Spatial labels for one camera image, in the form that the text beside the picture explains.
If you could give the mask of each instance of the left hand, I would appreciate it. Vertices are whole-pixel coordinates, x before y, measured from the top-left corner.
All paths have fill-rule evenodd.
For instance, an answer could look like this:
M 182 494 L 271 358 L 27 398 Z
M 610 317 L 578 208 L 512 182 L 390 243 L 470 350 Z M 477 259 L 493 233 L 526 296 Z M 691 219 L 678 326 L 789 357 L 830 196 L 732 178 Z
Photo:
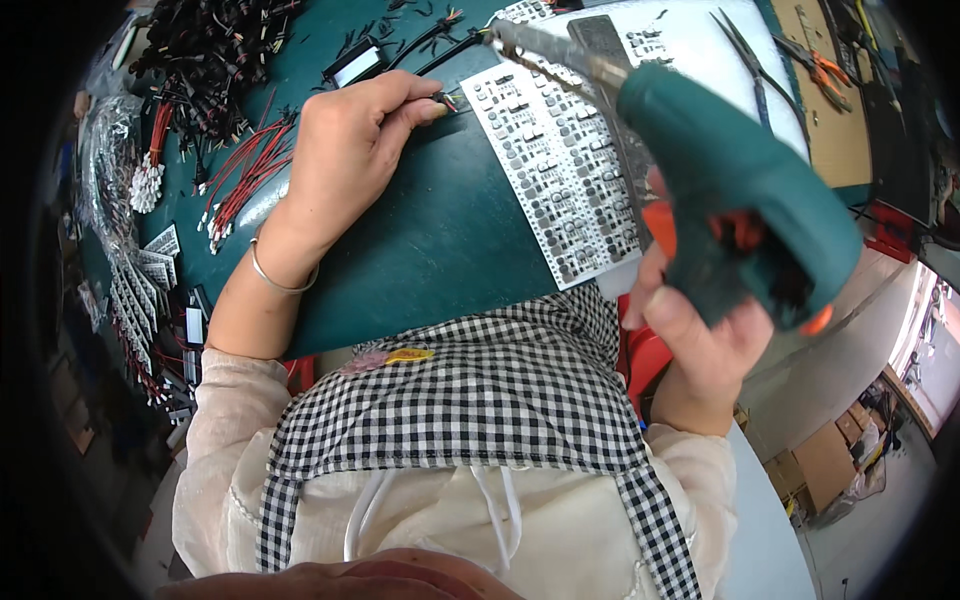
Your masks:
M 446 114 L 429 99 L 442 88 L 391 71 L 306 101 L 283 203 L 311 250 L 325 252 L 380 197 L 410 131 Z

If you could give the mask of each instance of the black and white checkered fabric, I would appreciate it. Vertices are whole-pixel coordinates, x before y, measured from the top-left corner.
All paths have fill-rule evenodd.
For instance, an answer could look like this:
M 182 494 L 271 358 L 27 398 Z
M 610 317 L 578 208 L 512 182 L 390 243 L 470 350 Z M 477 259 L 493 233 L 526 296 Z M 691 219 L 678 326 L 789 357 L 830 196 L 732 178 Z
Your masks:
M 257 558 L 290 561 L 305 481 L 349 470 L 542 467 L 614 477 L 663 598 L 699 598 L 687 542 L 614 372 L 616 306 L 595 285 L 411 329 L 357 352 L 429 348 L 419 362 L 331 373 L 280 418 Z

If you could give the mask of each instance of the circuit board panel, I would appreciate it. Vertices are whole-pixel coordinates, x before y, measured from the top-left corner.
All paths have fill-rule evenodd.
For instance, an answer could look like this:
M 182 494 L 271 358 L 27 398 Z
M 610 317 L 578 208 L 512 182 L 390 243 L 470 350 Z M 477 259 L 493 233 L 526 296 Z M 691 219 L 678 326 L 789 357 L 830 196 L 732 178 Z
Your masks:
M 500 9 L 493 16 L 515 23 L 532 23 L 553 16 L 553 7 L 543 0 L 523 0 Z
M 504 9 L 501 18 L 542 20 L 536 4 L 540 0 L 517 3 Z M 672 61 L 653 25 L 619 35 L 633 67 Z M 524 56 L 552 76 L 593 93 L 588 82 L 566 67 L 533 54 Z M 640 257 L 611 132 L 594 106 L 510 61 L 463 80 L 461 87 L 514 188 L 558 289 Z

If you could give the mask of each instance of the green workbench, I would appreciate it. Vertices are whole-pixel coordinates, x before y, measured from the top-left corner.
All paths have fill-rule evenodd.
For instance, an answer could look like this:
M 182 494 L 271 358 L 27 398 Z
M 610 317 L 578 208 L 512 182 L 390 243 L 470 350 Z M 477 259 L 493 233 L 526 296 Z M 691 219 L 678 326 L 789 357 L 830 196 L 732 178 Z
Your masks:
M 474 0 L 452 34 L 482 27 L 505 0 Z M 780 25 L 769 2 L 760 0 L 768 26 Z M 444 10 L 434 0 L 434 15 L 414 8 L 391 12 L 395 32 L 387 41 L 412 40 Z M 273 108 L 299 107 L 321 83 L 321 71 L 336 58 L 344 33 L 358 32 L 386 11 L 385 0 L 328 2 L 310 0 L 293 23 L 293 39 L 270 65 L 271 81 L 244 105 L 255 123 L 276 85 Z M 447 44 L 441 42 L 440 54 Z M 431 59 L 413 52 L 401 68 L 416 70 Z M 456 87 L 462 79 L 496 64 L 489 48 L 467 49 L 429 74 Z M 787 71 L 793 75 L 792 68 Z M 799 98 L 794 80 L 795 96 Z M 276 112 L 268 118 L 277 117 Z M 217 255 L 208 250 L 206 231 L 196 227 L 206 197 L 191 197 L 194 160 L 180 162 L 177 140 L 169 136 L 163 199 L 139 224 L 141 244 L 177 224 L 180 290 L 201 283 L 216 302 L 234 266 L 246 251 L 259 220 L 244 220 Z M 229 156 L 221 150 L 207 165 L 216 172 Z M 103 289 L 108 288 L 108 281 Z M 304 295 L 290 357 L 340 348 L 556 292 L 553 277 L 516 201 L 487 137 L 472 112 L 446 117 L 417 130 L 396 175 L 380 200 L 330 251 L 316 285 Z

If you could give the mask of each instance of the silver bangle bracelet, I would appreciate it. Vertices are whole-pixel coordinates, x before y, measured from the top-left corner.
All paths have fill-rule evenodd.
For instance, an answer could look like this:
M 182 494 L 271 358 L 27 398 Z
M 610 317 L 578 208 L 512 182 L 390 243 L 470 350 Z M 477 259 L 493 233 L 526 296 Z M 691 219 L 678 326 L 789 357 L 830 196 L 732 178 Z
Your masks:
M 313 272 L 310 274 L 310 278 L 307 280 L 306 285 L 303 287 L 283 287 L 282 285 L 277 285 L 273 283 L 267 274 L 263 272 L 263 269 L 260 268 L 260 263 L 256 260 L 256 236 L 250 240 L 250 258 L 253 261 L 253 269 L 256 271 L 256 274 L 260 276 L 264 281 L 267 282 L 267 285 L 277 290 L 280 294 L 287 294 L 293 296 L 295 294 L 302 294 L 303 292 L 309 290 L 313 287 L 313 284 L 317 281 L 317 274 L 320 272 L 320 264 L 318 263 L 316 267 L 313 268 Z

